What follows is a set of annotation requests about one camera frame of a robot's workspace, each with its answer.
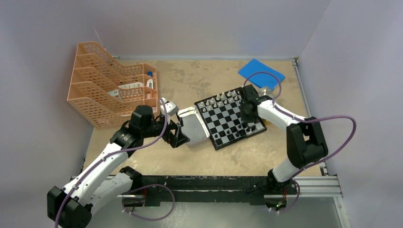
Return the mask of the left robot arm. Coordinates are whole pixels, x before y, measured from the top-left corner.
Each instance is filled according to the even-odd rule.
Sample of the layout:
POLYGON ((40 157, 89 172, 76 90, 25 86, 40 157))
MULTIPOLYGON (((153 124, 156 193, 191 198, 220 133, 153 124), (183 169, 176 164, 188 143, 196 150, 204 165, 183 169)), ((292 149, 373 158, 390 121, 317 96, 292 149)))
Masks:
POLYGON ((140 105, 116 131, 103 151, 86 169, 64 187, 53 187, 47 193, 47 215, 55 227, 85 228, 93 215, 121 193, 146 193, 148 188, 163 188, 163 184, 145 185, 143 175, 131 167, 124 167, 111 179, 108 175, 130 158, 135 151, 147 148, 163 139, 172 148, 189 141, 181 125, 171 120, 178 114, 173 102, 163 102, 155 117, 147 105, 140 105))

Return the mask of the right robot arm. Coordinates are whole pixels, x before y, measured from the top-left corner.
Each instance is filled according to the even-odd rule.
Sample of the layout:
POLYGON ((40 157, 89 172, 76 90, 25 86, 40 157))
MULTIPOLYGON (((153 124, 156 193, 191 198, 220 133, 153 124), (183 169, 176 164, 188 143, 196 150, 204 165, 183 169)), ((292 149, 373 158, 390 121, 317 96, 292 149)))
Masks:
POLYGON ((252 85, 241 87, 240 96, 240 115, 244 123, 264 119, 286 132, 287 157, 268 172, 270 192, 279 193, 298 171, 328 155, 322 127, 316 118, 288 113, 273 98, 259 95, 252 85))

